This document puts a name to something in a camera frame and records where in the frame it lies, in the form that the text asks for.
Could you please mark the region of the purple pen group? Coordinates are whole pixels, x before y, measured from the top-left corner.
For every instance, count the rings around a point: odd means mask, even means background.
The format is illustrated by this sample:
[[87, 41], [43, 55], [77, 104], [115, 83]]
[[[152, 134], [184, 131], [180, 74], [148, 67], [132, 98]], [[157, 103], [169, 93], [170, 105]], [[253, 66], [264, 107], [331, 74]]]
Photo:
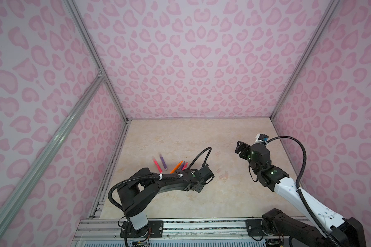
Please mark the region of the purple pen group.
[[183, 167], [185, 166], [185, 164], [186, 164], [186, 161], [184, 161], [182, 164], [181, 164], [181, 166], [180, 166], [180, 170], [183, 170]]
[[160, 160], [161, 160], [161, 162], [162, 162], [162, 164], [163, 164], [164, 169], [165, 169], [165, 170], [168, 170], [168, 167], [167, 167], [167, 165], [166, 165], [166, 162], [165, 162], [163, 156], [162, 156], [161, 154], [159, 154], [159, 157], [160, 157]]

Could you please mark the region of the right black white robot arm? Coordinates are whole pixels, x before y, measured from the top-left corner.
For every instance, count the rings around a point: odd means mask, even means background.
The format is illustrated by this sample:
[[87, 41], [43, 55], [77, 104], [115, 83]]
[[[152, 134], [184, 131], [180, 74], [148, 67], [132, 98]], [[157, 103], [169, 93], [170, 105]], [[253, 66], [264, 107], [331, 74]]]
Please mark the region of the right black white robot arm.
[[263, 235], [289, 236], [309, 247], [364, 247], [366, 238], [362, 223], [354, 217], [345, 218], [301, 188], [300, 180], [272, 164], [266, 141], [253, 145], [239, 141], [235, 153], [248, 161], [263, 187], [280, 195], [302, 213], [310, 224], [296, 220], [279, 209], [272, 209], [262, 216], [260, 233]]

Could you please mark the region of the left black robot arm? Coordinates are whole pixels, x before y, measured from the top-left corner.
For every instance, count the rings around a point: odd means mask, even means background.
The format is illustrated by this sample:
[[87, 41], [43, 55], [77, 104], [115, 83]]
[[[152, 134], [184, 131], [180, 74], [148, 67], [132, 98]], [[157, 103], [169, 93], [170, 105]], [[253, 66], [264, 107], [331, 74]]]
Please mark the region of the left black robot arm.
[[129, 179], [114, 185], [108, 198], [138, 231], [148, 225], [145, 209], [155, 196], [174, 190], [200, 193], [213, 179], [208, 165], [200, 169], [177, 170], [173, 174], [158, 174], [142, 168]]

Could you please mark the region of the orange pen left group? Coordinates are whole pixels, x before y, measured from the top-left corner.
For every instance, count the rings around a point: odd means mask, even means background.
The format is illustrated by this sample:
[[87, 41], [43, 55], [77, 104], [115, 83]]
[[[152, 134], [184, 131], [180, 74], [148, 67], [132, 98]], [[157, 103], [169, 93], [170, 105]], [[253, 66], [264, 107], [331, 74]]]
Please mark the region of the orange pen left group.
[[170, 173], [173, 174], [182, 164], [183, 164], [183, 161], [179, 162]]

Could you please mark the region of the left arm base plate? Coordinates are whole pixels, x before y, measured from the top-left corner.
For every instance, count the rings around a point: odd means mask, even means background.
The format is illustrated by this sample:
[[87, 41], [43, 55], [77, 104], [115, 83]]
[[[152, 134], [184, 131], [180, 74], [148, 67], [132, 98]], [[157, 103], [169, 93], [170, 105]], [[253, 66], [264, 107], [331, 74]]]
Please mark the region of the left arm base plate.
[[163, 235], [163, 221], [149, 220], [147, 225], [136, 230], [130, 221], [123, 223], [120, 237], [125, 238], [161, 238]]

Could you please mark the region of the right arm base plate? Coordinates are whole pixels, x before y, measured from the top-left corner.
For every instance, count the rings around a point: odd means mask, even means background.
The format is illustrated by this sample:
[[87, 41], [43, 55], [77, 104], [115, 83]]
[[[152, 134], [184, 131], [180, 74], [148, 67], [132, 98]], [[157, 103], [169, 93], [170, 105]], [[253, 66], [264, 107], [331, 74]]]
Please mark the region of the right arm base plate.
[[265, 235], [262, 219], [247, 219], [245, 220], [246, 230], [249, 237], [263, 237]]

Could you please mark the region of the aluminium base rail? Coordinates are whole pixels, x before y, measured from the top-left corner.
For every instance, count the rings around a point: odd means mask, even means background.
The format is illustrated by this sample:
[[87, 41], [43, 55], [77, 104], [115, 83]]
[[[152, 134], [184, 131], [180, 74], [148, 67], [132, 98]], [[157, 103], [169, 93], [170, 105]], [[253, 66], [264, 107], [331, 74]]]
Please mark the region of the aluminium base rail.
[[[123, 219], [82, 220], [72, 247], [287, 247], [289, 236], [249, 237], [245, 220], [261, 218], [183, 218], [163, 221], [161, 238], [121, 238]], [[292, 239], [291, 246], [303, 244]]]

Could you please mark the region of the diagonal aluminium frame bar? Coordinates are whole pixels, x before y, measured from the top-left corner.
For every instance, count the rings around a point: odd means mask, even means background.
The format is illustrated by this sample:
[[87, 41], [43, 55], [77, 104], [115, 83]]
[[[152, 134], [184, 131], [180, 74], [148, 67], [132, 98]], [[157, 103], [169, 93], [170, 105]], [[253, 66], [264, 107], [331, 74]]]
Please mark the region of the diagonal aluminium frame bar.
[[93, 83], [82, 95], [67, 118], [56, 131], [50, 142], [45, 146], [40, 155], [32, 163], [24, 178], [15, 187], [7, 201], [0, 208], [0, 240], [7, 231], [15, 216], [22, 208], [25, 201], [45, 173], [48, 165], [52, 162], [57, 152], [75, 127], [96, 92], [104, 82], [103, 75], [97, 75]]

